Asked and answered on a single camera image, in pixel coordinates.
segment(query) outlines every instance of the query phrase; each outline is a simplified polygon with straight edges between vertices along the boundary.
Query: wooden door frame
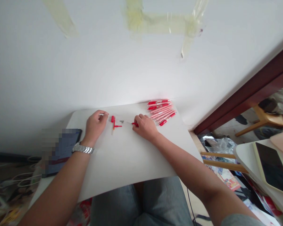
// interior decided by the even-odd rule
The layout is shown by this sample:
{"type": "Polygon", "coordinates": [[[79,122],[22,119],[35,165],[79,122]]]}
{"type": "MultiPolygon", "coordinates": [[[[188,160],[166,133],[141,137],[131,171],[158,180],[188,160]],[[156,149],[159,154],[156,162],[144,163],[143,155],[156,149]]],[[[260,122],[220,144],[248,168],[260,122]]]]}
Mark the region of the wooden door frame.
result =
{"type": "Polygon", "coordinates": [[[283,88],[283,50],[194,130],[209,133],[283,88]]]}

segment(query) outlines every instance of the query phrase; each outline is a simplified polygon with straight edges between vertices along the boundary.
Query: floor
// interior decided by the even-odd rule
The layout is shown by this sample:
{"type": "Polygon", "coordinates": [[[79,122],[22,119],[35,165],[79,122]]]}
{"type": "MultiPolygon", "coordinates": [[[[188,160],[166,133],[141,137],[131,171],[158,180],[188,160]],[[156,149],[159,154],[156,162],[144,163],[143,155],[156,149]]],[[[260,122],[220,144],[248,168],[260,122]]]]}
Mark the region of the floor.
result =
{"type": "Polygon", "coordinates": [[[236,119],[232,119],[229,122],[223,124],[219,128],[215,129],[213,134],[215,137],[221,137],[223,135],[229,135],[230,139],[232,139],[236,144],[243,144],[258,141],[259,139],[256,137],[253,131],[250,131],[240,137],[236,137],[235,134],[239,131],[250,127],[253,125],[253,121],[257,120],[257,115],[255,114],[254,110],[250,108],[249,110],[245,111],[241,114],[247,120],[247,125],[240,124],[236,119]]]}

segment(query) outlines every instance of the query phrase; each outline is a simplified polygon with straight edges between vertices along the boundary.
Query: white wall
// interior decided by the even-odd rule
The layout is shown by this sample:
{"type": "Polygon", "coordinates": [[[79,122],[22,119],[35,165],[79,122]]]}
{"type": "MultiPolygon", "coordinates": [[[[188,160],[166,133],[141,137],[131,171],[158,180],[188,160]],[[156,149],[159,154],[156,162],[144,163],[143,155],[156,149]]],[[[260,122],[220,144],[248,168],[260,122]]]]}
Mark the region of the white wall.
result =
{"type": "MultiPolygon", "coordinates": [[[[144,10],[187,13],[195,0],[164,2],[144,10]]],[[[64,38],[41,0],[0,0],[1,152],[39,154],[41,129],[75,110],[155,98],[175,98],[195,127],[283,48],[283,0],[211,0],[184,62],[182,36],[133,40],[122,0],[65,4],[77,38],[64,38]]]]}

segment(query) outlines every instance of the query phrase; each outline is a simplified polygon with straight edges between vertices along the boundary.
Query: tablet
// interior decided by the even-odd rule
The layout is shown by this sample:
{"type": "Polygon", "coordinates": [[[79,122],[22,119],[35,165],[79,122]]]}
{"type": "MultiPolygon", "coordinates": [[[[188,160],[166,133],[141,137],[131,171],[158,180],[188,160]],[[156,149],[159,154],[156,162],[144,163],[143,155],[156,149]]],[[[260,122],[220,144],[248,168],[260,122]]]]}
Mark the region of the tablet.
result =
{"type": "Polygon", "coordinates": [[[72,149],[79,142],[82,134],[81,129],[65,129],[60,134],[59,142],[54,150],[47,153],[47,160],[43,163],[42,178],[56,175],[71,156],[72,149]]]}
{"type": "Polygon", "coordinates": [[[257,142],[253,146],[262,181],[283,193],[283,163],[278,152],[257,142]]]}

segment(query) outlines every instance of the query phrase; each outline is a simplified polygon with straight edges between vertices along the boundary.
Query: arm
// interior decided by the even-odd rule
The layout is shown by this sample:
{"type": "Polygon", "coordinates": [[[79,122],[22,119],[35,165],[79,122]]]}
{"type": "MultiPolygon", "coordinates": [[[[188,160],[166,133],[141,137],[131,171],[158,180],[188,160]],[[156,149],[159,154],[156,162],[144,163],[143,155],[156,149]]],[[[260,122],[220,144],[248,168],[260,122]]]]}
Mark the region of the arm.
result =
{"type": "Polygon", "coordinates": [[[150,141],[171,164],[187,188],[204,204],[214,225],[231,214],[257,217],[208,167],[160,134],[147,115],[135,117],[133,130],[150,141]]]}
{"type": "MultiPolygon", "coordinates": [[[[94,147],[107,119],[105,111],[91,115],[81,145],[94,147]]],[[[74,152],[18,225],[66,225],[77,204],[89,160],[90,154],[74,152]]]]}

